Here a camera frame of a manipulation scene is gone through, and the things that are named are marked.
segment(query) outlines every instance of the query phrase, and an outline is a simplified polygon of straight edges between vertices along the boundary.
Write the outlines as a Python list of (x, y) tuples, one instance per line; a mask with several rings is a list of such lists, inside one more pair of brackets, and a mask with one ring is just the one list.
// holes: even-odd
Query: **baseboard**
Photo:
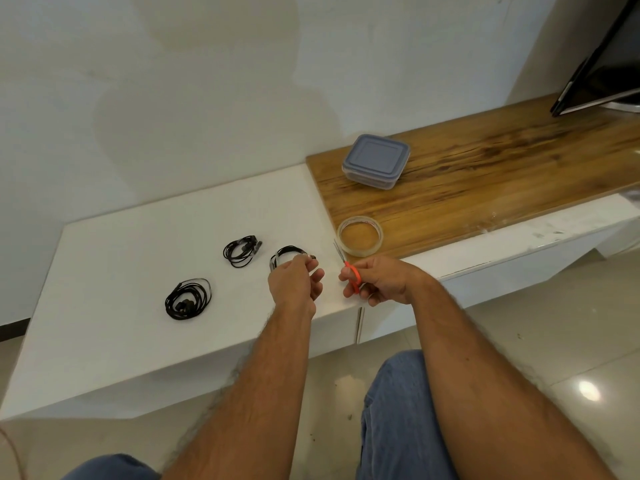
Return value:
[(17, 322), (0, 325), (0, 342), (23, 336), (27, 333), (27, 327), (29, 326), (30, 320), (30, 318), (25, 318), (24, 320), (18, 320)]

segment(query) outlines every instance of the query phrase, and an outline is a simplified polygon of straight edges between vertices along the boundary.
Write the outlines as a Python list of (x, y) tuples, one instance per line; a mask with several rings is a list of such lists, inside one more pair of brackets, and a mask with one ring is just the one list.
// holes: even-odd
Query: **person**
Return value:
[[(307, 255), (269, 275), (275, 309), (238, 379), (162, 475), (103, 456), (65, 480), (287, 479), (324, 271)], [(355, 264), (370, 306), (411, 305), (422, 350), (386, 361), (364, 398), (358, 480), (613, 480), (562, 412), (485, 339), (439, 282), (374, 256)], [(354, 278), (343, 268), (340, 280)], [(343, 291), (354, 295), (351, 286)]]

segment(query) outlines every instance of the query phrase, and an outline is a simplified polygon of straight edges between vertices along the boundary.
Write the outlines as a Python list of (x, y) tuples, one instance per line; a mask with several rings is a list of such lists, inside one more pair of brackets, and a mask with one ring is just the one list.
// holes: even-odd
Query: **white countertop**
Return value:
[[(613, 195), (407, 258), (439, 279), (640, 216)], [(264, 243), (242, 269), (230, 241)], [(269, 258), (288, 244), (325, 268), (315, 319), (350, 307), (333, 228), (306, 165), (274, 171), (65, 227), (0, 409), (6, 419), (252, 340), (268, 318)], [(174, 321), (164, 298), (206, 278), (211, 304)]]

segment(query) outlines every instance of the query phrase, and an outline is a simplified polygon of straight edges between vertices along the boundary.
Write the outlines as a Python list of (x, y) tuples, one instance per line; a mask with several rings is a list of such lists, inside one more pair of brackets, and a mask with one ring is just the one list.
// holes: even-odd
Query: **denim pants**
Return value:
[[(442, 439), (420, 350), (400, 352), (378, 371), (364, 398), (356, 480), (457, 480)], [(63, 480), (158, 480), (124, 454), (99, 456)]]

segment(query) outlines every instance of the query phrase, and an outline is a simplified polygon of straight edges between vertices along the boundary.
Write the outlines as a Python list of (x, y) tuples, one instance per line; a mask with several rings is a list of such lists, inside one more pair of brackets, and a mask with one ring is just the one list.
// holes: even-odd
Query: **scissor blade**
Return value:
[(342, 262), (344, 262), (344, 254), (342, 254), (342, 251), (340, 250), (340, 246), (338, 246), (338, 243), (335, 241), (335, 239), (333, 240), (333, 245), (335, 246), (335, 250), (338, 251), (338, 255), (340, 256), (340, 259), (342, 260)]

